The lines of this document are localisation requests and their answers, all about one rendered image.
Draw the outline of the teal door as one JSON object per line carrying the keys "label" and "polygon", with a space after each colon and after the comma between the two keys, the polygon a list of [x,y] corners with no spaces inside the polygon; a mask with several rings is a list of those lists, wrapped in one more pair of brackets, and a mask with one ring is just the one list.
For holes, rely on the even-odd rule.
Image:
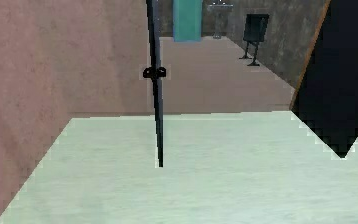
{"label": "teal door", "polygon": [[202,27],[202,0],[173,0],[175,42],[199,42]]}

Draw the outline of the black chair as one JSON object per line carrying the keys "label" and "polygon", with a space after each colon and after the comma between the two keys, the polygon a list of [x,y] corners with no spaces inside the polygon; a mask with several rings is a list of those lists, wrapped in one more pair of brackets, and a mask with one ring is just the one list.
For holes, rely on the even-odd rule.
{"label": "black chair", "polygon": [[249,46],[255,47],[252,62],[250,66],[259,66],[256,62],[259,45],[264,41],[265,34],[269,22],[269,14],[247,14],[245,21],[245,29],[243,33],[243,41],[246,43],[244,55],[242,59],[249,59]]}

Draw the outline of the black cupboard with orange edge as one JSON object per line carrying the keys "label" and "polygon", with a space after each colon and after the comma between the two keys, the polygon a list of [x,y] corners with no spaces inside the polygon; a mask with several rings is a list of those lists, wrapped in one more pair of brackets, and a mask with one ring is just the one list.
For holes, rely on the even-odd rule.
{"label": "black cupboard with orange edge", "polygon": [[358,0],[327,0],[290,110],[338,157],[358,137]]}

